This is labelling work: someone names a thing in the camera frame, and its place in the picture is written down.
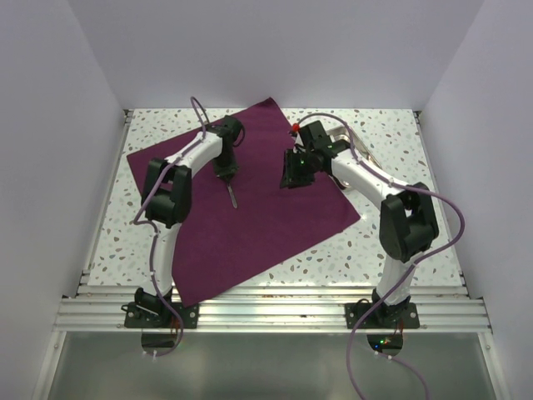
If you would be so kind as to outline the steel tweezers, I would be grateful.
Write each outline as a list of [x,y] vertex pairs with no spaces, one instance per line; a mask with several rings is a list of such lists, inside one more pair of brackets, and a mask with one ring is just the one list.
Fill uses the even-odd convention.
[[236,195],[232,189],[232,185],[228,182],[227,183],[227,191],[228,191],[228,194],[229,194],[229,197],[230,197],[230,200],[231,200],[231,204],[232,204],[232,207],[234,209],[238,209],[238,203],[237,203],[237,198],[236,198]]

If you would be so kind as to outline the stainless steel tray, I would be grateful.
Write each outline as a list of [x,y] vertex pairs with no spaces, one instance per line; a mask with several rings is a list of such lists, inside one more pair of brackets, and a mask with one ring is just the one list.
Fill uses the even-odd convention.
[[[339,140],[350,140],[350,134],[348,133],[347,129],[343,126],[338,126],[331,128],[326,131],[326,133],[331,137],[331,140],[333,142],[339,141]],[[366,146],[366,144],[359,138],[357,134],[354,134],[354,145],[356,150],[359,154],[361,154],[370,164],[377,168],[381,168],[380,163],[377,161],[377,159],[374,157],[374,155],[371,153],[369,148]],[[342,190],[342,191],[351,191],[352,187],[348,184],[346,181],[339,181],[337,178],[334,178],[334,181],[336,182],[336,185]]]

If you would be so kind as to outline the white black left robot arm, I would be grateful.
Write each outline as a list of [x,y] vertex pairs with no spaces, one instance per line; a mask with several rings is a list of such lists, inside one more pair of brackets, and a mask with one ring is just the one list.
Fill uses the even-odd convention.
[[148,282],[136,292],[137,300],[151,300],[143,316],[154,327],[164,327],[172,320],[172,263],[177,235],[192,210],[192,179],[211,164],[216,178],[230,187],[238,171],[234,149],[245,133],[241,121],[225,116],[220,123],[203,127],[178,152],[148,163],[141,209],[133,223],[154,229]]

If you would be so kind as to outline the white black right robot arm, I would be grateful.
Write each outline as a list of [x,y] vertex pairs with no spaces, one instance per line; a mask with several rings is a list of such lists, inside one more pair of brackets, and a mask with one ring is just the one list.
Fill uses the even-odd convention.
[[296,141],[284,153],[281,188],[309,186],[317,173],[325,173],[356,189],[379,211],[379,240],[386,258],[381,280],[372,292],[371,317],[378,326],[390,327],[410,301],[412,263],[439,235],[427,186],[395,182],[393,176],[358,155],[351,139],[333,140],[319,121],[304,126],[296,123],[290,134]]

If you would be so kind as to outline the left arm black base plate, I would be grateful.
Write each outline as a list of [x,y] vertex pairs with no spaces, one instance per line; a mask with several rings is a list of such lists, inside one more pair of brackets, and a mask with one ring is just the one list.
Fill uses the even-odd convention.
[[166,307],[163,308],[161,314],[156,314],[139,308],[134,302],[124,304],[121,306],[121,310],[126,313],[124,327],[140,329],[197,328],[198,318],[200,316],[198,305],[184,307],[180,302],[173,302],[172,307],[180,315],[182,322],[179,322],[176,316]]

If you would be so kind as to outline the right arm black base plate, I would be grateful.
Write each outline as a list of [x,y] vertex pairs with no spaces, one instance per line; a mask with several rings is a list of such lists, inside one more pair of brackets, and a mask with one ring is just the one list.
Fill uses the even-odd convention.
[[[346,303],[344,305],[346,327],[353,329],[357,322],[372,308],[373,303],[362,299],[358,302]],[[388,307],[380,305],[379,308],[372,311],[362,322],[359,323],[359,329],[418,329],[421,323],[418,316],[416,305],[409,302],[407,305],[398,305]]]

